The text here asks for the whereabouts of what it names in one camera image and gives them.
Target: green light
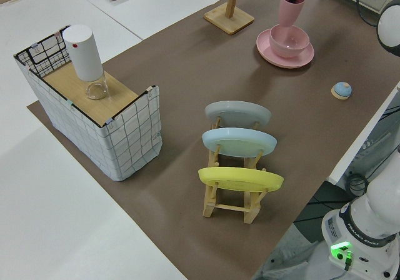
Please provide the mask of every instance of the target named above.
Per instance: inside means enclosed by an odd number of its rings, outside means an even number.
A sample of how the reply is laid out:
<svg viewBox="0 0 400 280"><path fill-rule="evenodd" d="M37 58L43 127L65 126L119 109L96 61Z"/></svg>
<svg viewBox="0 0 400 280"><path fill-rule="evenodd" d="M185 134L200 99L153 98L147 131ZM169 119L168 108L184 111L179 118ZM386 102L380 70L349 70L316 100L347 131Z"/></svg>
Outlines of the green light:
<svg viewBox="0 0 400 280"><path fill-rule="evenodd" d="M333 257L338 258L338 254L340 254L340 251L344 251L348 249L351 246L351 243L348 241L340 242L339 244L334 244L331 246L331 252Z"/></svg>

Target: pink saucer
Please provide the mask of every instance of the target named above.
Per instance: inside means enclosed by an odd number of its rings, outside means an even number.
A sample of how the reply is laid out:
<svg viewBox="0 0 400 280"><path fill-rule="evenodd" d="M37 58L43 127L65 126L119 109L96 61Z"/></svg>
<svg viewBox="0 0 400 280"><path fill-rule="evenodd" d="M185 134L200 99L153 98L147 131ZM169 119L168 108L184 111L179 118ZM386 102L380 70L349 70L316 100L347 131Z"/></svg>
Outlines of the pink saucer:
<svg viewBox="0 0 400 280"><path fill-rule="evenodd" d="M271 50L269 45L269 32L271 29L267 29L259 34L257 37L257 49L260 52L261 56L268 61L269 63L279 66L280 68L286 69L296 69L302 66L305 66L309 63L314 57L314 48L311 43L308 47L300 53L299 56L292 58L283 58L281 56L276 55Z"/></svg>

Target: white grid-patterned fabric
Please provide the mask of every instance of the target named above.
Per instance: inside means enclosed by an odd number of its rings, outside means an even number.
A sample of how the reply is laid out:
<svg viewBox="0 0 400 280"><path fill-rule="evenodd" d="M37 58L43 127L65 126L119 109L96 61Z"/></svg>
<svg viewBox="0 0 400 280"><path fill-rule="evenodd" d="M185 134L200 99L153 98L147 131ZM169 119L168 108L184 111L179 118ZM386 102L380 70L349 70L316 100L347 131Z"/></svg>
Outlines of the white grid-patterned fabric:
<svg viewBox="0 0 400 280"><path fill-rule="evenodd" d="M41 58L39 64L34 62L28 52L42 45L34 44L14 56L19 68L52 125L112 180L128 178L155 158L161 149L158 86L149 87L117 116L110 117L105 125L97 125L43 80L46 74L69 62L64 42L60 44L52 37L44 41L53 41L61 47L49 46L53 51L58 48L51 58Z"/></svg>

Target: plate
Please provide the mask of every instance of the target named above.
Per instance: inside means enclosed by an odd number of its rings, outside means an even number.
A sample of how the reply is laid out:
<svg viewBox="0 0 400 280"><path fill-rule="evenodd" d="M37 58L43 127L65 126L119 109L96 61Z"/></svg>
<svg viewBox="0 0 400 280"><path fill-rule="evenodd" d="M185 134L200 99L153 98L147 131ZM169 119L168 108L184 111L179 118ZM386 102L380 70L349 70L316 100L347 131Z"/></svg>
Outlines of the plate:
<svg viewBox="0 0 400 280"><path fill-rule="evenodd" d="M199 170L199 177L209 186L218 183L218 188L222 189L259 193L276 191L283 183L280 175L244 167L206 167Z"/></svg>
<svg viewBox="0 0 400 280"><path fill-rule="evenodd" d="M259 34L257 37L257 49L261 56L269 63L279 66L285 69L296 69L305 66L314 57L314 48L310 43L308 47L300 53L299 56L292 58L284 58L273 53L269 45L269 32L271 29L267 29Z"/></svg>
<svg viewBox="0 0 400 280"><path fill-rule="evenodd" d="M276 138L261 131L244 128L217 128L209 130L202 135L206 148L219 154L251 158L271 153L276 146Z"/></svg>
<svg viewBox="0 0 400 280"><path fill-rule="evenodd" d="M219 101L206 106L206 116L213 123L221 118L221 127L253 128L256 122L265 126L271 112L261 105L244 101Z"/></svg>

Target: yellow plate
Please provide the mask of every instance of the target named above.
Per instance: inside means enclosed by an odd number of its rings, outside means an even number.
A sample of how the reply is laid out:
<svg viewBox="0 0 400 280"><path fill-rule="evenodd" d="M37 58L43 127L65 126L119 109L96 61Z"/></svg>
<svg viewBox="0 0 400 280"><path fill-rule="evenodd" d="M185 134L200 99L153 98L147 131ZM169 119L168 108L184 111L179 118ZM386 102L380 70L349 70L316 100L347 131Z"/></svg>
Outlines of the yellow plate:
<svg viewBox="0 0 400 280"><path fill-rule="evenodd" d="M276 191L283 182L280 175L243 167L206 167L199 170L199 177L204 184L218 183L218 188L232 191Z"/></svg>

